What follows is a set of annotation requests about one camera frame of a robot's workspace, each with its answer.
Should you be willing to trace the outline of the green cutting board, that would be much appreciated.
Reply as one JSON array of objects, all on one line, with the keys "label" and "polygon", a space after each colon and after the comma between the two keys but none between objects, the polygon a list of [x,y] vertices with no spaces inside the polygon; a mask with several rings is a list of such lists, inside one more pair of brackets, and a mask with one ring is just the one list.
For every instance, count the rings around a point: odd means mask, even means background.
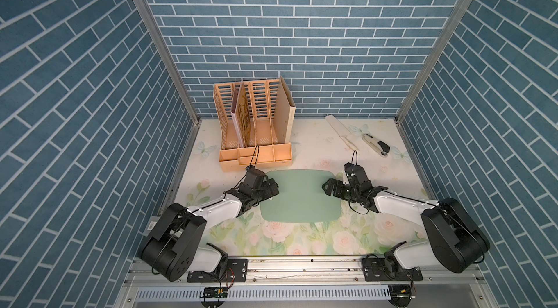
[{"label": "green cutting board", "polygon": [[327,196],[322,185],[334,175],[324,170],[275,170],[268,173],[278,183],[279,194],[260,204],[268,222],[320,223],[341,216],[341,200]]}]

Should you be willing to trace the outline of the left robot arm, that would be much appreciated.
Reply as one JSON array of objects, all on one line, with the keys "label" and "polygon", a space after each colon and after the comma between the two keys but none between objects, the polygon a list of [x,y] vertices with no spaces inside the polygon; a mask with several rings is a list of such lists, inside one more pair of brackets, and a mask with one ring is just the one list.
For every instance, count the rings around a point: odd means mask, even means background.
[{"label": "left robot arm", "polygon": [[203,245],[204,233],[278,195],[278,183],[264,172],[253,169],[220,198],[190,207],[173,203],[145,237],[139,258],[151,266],[152,273],[170,282],[188,273],[223,280],[229,255],[216,245]]}]

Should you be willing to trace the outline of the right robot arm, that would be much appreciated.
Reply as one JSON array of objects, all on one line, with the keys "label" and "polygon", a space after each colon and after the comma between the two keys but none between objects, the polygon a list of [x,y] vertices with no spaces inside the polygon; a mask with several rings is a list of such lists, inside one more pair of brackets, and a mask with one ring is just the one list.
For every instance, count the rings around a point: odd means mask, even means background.
[{"label": "right robot arm", "polygon": [[421,226],[427,239],[405,241],[384,254],[384,271],[390,278],[404,270],[442,265],[452,273],[462,273],[470,265],[483,262],[491,242],[454,198],[442,201],[419,200],[393,193],[384,186],[345,184],[329,179],[322,185],[327,196],[356,203],[376,214],[392,215]]}]

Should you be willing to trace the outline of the left circuit board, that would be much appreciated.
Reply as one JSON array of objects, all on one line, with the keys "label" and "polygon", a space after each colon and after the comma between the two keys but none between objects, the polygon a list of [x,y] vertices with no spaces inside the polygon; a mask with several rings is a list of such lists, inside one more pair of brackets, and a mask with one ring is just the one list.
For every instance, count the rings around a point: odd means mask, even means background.
[{"label": "left circuit board", "polygon": [[200,294],[200,301],[205,308],[219,308],[228,297],[228,288],[206,287]]}]

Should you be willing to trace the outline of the circuit board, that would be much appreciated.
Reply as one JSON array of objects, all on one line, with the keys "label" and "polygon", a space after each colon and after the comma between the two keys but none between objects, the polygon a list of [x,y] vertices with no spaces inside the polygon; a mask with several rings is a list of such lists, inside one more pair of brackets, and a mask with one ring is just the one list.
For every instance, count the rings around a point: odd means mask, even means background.
[{"label": "circuit board", "polygon": [[407,308],[414,298],[411,285],[390,285],[388,286],[390,298],[388,302],[398,308]]},{"label": "circuit board", "polygon": [[219,308],[228,297],[228,288],[206,287],[200,294],[200,301],[205,308]]}]

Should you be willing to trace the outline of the right circuit board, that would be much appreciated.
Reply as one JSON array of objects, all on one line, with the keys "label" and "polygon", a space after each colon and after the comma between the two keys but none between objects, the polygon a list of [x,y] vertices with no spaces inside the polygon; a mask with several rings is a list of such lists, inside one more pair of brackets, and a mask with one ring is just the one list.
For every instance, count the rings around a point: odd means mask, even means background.
[{"label": "right circuit board", "polygon": [[390,285],[388,286],[390,298],[388,302],[398,308],[407,308],[414,298],[411,285]]}]

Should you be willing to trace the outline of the white black stapler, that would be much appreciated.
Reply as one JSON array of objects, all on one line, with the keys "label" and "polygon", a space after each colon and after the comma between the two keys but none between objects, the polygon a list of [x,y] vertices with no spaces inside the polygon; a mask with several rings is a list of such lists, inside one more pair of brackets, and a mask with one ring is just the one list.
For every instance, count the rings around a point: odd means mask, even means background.
[{"label": "white black stapler", "polygon": [[362,140],[379,155],[387,156],[391,151],[391,147],[388,144],[370,134],[364,134]]}]

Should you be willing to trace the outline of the peach desk file organizer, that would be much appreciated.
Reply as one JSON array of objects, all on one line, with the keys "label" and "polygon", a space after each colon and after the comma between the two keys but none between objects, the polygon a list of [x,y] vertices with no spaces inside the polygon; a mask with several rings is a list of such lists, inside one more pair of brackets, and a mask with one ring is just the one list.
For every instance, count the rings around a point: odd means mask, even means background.
[{"label": "peach desk file organizer", "polygon": [[238,146],[230,116],[234,84],[237,82],[215,84],[213,90],[222,132],[219,151],[222,171],[241,171],[250,164],[266,169],[292,165],[291,133],[296,106],[285,80],[279,77],[243,81],[250,112],[251,131],[247,148]]}]

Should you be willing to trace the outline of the brown book in organizer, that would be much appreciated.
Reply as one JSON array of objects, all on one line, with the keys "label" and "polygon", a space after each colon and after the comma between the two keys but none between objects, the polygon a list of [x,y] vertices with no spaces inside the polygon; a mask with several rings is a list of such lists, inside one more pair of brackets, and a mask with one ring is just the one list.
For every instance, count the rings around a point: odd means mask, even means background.
[{"label": "brown book in organizer", "polygon": [[230,116],[240,148],[247,148],[250,140],[250,112],[244,82],[234,84]]}]

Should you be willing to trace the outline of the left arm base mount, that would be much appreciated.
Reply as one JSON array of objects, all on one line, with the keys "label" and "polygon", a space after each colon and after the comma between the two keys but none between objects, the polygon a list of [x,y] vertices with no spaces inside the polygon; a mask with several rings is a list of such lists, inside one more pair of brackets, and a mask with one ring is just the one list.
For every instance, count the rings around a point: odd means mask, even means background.
[{"label": "left arm base mount", "polygon": [[248,273],[248,260],[227,258],[221,260],[217,268],[210,272],[189,272],[188,283],[245,283]]}]

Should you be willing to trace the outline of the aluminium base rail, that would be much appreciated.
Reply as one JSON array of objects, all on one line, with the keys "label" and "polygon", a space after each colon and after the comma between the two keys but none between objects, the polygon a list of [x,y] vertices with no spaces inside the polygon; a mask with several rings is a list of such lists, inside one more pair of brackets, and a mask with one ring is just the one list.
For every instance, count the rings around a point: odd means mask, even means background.
[{"label": "aluminium base rail", "polygon": [[[425,267],[423,281],[365,281],[362,259],[365,256],[231,257],[248,260],[245,283],[188,283],[187,275],[170,282],[152,273],[149,265],[136,260],[126,277],[116,307],[203,307],[197,302],[135,302],[141,289],[235,286],[373,286],[411,285],[414,298],[408,307],[496,307],[494,295],[477,266],[462,274],[445,268]],[[221,307],[394,307],[388,300],[368,301],[295,301],[225,302]]]}]

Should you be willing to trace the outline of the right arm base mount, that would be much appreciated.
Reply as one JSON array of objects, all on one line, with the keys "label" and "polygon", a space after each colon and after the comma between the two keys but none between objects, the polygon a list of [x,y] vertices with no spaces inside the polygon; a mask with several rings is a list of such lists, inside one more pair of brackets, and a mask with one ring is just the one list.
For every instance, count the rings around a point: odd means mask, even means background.
[{"label": "right arm base mount", "polygon": [[362,268],[365,281],[386,281],[386,282],[415,282],[423,281],[420,269],[403,269],[393,260],[384,257],[365,257],[362,259]]}]

